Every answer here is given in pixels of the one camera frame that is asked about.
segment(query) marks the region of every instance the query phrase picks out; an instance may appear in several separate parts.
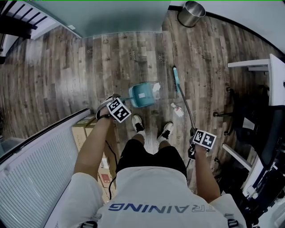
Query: floor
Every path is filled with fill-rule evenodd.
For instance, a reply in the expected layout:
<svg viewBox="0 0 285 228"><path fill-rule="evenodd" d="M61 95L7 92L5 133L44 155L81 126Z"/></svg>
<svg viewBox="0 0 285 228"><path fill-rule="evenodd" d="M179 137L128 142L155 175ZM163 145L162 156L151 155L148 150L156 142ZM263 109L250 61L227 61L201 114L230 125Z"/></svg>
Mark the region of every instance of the floor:
<svg viewBox="0 0 285 228"><path fill-rule="evenodd" d="M48 125L80 110L93 110L105 97L128 96L132 85L150 81L161 85L155 105L136 109L147 131L145 147L158 149L156 137L163 125L175 125L170 142L187 163L191 123L180 94L175 91L172 67L178 69L181 87L197 128L217 135L208 159L227 159L222 143L235 146L234 134L224 137L228 118L215 118L214 111L230 110L226 87L241 94L266 84L266 75L246 69L229 69L228 62L268 58L277 51L258 37L226 22L202 18L194 28L177 21L168 11L161 33L120 33L78 39L62 27L36 41L25 40L0 66L0 109L4 137L27 138ZM170 104L182 107L179 118ZM131 118L116 124L120 151L134 135ZM195 191L195 162L188 167L188 185Z"/></svg>

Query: stainless steel trash can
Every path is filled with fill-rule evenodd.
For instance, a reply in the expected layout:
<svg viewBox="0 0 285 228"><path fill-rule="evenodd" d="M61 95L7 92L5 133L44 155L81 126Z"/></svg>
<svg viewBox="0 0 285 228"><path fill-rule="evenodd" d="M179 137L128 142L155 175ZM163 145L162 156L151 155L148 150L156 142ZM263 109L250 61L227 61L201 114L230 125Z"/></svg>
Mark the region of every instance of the stainless steel trash can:
<svg viewBox="0 0 285 228"><path fill-rule="evenodd" d="M182 11L178 14L178 21L189 28L195 26L197 21L206 15L206 11L203 6L198 2L188 1L183 6Z"/></svg>

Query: radiator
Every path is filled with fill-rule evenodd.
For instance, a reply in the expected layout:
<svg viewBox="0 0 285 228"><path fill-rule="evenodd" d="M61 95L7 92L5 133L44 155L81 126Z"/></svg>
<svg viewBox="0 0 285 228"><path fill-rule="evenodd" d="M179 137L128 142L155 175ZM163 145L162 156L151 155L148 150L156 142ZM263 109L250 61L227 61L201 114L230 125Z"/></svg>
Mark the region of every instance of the radiator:
<svg viewBox="0 0 285 228"><path fill-rule="evenodd" d="M63 120L0 165L0 219L7 228L45 226L77 158L71 126L89 113Z"/></svg>

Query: white sock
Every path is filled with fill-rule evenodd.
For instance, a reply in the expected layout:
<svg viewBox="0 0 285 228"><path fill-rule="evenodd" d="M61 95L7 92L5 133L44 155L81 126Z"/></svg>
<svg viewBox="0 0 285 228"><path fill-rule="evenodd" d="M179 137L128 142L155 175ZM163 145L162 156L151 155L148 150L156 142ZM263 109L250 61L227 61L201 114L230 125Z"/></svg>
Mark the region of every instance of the white sock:
<svg viewBox="0 0 285 228"><path fill-rule="evenodd" d="M144 141L146 140L146 132L144 130L139 131L137 134L141 134L143 136Z"/></svg>
<svg viewBox="0 0 285 228"><path fill-rule="evenodd" d="M168 141L168 139L167 138L165 138L165 137L163 137L163 136L161 136L161 137L159 137L159 139L157 140L157 142L160 144L162 141Z"/></svg>

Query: white bottle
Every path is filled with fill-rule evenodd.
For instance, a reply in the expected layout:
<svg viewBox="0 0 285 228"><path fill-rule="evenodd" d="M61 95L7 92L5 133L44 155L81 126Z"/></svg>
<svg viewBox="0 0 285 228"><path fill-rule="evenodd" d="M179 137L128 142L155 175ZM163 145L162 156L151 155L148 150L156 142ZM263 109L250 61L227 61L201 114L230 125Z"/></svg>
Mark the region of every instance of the white bottle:
<svg viewBox="0 0 285 228"><path fill-rule="evenodd" d="M182 108L176 106L175 103L171 103L170 105L174 109L174 112L176 113L176 115L178 115L179 117L182 117L184 115Z"/></svg>

